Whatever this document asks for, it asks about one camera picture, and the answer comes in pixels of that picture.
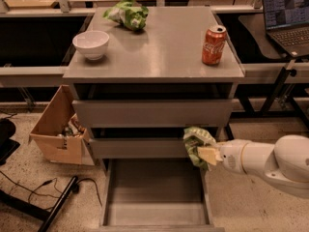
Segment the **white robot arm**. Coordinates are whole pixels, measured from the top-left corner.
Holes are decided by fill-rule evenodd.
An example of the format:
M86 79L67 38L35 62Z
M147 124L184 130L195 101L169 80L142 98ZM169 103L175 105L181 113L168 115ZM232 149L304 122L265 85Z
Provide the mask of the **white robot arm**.
M286 135L273 144L234 139L199 147L197 152L207 163L221 162L230 172L254 175L290 195L309 197L307 137Z

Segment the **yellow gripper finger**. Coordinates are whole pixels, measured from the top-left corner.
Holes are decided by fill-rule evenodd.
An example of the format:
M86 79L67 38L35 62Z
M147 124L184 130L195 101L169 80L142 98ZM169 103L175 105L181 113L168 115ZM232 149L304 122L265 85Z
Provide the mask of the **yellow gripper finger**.
M223 161L217 148L203 146L198 147L197 152L200 159L211 165L217 165L219 162Z

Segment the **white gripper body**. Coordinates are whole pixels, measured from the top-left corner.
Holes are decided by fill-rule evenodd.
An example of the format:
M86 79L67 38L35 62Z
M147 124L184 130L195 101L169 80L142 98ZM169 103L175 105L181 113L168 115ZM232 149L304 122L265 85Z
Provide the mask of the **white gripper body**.
M234 139L220 145L219 153L226 170L237 174L245 174L242 153L249 143L249 140Z

